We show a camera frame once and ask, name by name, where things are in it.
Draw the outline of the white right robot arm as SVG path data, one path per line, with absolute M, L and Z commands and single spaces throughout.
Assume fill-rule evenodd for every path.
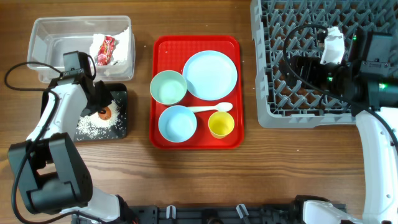
M 355 33 L 347 61 L 337 27 L 320 26 L 320 58 L 288 57 L 282 49 L 282 73 L 288 82 L 344 101 L 351 107 L 363 148 L 366 184 L 362 217 L 354 218 L 330 202 L 306 200 L 304 223 L 397 223 L 397 77 L 390 72 L 393 37 L 381 32 Z

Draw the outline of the orange carrot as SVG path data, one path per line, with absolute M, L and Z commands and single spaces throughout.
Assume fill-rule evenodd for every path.
M 112 112 L 109 107 L 105 107 L 98 112 L 98 116 L 100 119 L 107 121 L 112 117 Z

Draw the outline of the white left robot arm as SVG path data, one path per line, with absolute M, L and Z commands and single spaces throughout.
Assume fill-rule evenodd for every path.
M 14 173 L 12 209 L 22 222 L 16 194 L 32 214 L 46 213 L 59 220 L 77 215 L 97 223 L 121 223 L 128 207 L 118 195 L 93 186 L 90 172 L 73 139 L 78 120 L 111 104 L 113 96 L 102 82 L 85 75 L 56 78 L 43 91 L 40 121 L 24 142 L 10 146 Z

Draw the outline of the red snack wrapper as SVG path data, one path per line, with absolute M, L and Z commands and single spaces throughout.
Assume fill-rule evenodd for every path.
M 107 65 L 111 61 L 113 51 L 116 46 L 116 39 L 111 36 L 105 36 L 97 54 L 97 65 Z

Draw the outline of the light blue bowl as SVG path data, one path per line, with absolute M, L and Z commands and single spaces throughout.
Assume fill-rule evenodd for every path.
M 185 106 L 171 106 L 161 113 L 158 129 L 160 134 L 170 142 L 185 142 L 195 134 L 197 118 Z

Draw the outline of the mint green bowl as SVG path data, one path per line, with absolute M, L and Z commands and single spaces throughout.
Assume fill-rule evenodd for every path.
M 163 105 L 175 105 L 185 97 L 187 82 L 182 74 L 165 70 L 156 74 L 150 83 L 152 98 Z

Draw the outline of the white tissue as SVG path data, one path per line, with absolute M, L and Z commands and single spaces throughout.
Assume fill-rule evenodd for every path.
M 121 33 L 116 35 L 107 35 L 116 39 L 116 46 L 113 51 L 111 61 L 107 65 L 122 64 L 127 60 L 128 47 L 129 47 L 129 28 L 126 28 Z M 100 49 L 103 39 L 106 35 L 94 34 L 93 43 L 89 48 L 89 54 L 94 58 L 95 64 L 97 65 L 97 54 Z

